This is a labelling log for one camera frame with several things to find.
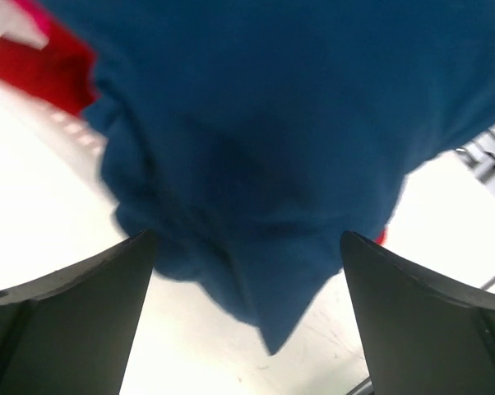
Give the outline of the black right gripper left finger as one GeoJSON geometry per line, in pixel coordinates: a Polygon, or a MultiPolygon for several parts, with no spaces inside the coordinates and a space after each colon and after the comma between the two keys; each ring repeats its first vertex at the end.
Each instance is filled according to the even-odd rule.
{"type": "Polygon", "coordinates": [[[0,394],[117,394],[155,261],[143,232],[0,290],[0,394]]]}

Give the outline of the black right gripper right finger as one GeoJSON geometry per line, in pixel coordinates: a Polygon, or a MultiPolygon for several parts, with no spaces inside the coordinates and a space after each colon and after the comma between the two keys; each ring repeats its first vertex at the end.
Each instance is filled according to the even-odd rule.
{"type": "Polygon", "coordinates": [[[495,394],[495,294],[340,239],[369,378],[356,394],[495,394]]]}

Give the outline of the blue t shirt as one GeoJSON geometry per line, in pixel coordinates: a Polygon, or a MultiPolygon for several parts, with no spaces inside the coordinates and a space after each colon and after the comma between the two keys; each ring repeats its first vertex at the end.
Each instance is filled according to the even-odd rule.
{"type": "Polygon", "coordinates": [[[405,176],[495,124],[495,1],[46,1],[96,55],[100,174],[156,270],[275,354],[405,176]]]}

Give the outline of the white laundry basket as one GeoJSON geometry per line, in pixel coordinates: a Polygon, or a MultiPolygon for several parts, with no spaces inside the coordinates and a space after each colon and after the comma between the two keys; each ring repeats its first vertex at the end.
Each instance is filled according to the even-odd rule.
{"type": "MultiPolygon", "coordinates": [[[[38,8],[34,1],[0,1],[0,37],[5,35],[12,40],[42,49],[48,43],[50,21],[53,21],[53,18],[38,8]]],[[[101,156],[104,138],[90,130],[81,120],[81,116],[70,115],[3,81],[0,81],[0,92],[18,103],[27,105],[28,113],[35,116],[38,125],[56,128],[59,136],[74,142],[88,156],[101,156]]]]}

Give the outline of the red t shirt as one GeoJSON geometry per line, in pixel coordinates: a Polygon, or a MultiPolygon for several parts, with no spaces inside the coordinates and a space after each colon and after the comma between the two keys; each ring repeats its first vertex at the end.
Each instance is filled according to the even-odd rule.
{"type": "Polygon", "coordinates": [[[76,117],[95,101],[94,60],[94,53],[55,21],[49,22],[42,49],[0,37],[0,81],[76,117]]]}

